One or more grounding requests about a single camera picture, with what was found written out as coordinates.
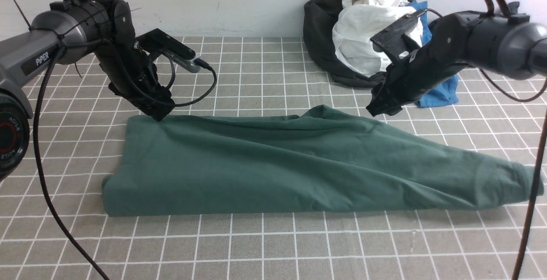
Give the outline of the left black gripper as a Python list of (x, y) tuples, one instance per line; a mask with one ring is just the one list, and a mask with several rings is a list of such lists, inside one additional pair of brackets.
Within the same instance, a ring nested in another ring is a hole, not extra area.
[(156, 121), (174, 109), (170, 91), (158, 83), (156, 67), (145, 52), (134, 45), (99, 45), (94, 53), (115, 95)]

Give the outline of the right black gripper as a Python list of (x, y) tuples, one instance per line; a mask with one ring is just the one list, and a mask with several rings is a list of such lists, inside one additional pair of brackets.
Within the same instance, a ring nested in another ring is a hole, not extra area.
[(396, 115), (403, 106), (420, 100), (463, 68), (459, 56), (425, 45), (389, 67), (385, 81), (372, 89), (367, 110), (372, 116)]

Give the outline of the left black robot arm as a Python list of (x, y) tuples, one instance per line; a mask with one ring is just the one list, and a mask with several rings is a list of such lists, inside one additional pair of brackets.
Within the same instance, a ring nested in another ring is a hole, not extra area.
[(33, 112), (22, 87), (46, 68), (70, 65), (95, 54), (109, 88), (144, 114), (162, 120), (174, 108), (170, 90), (135, 36), (123, 0), (53, 2), (29, 31), (1, 42), (1, 179), (25, 157)]

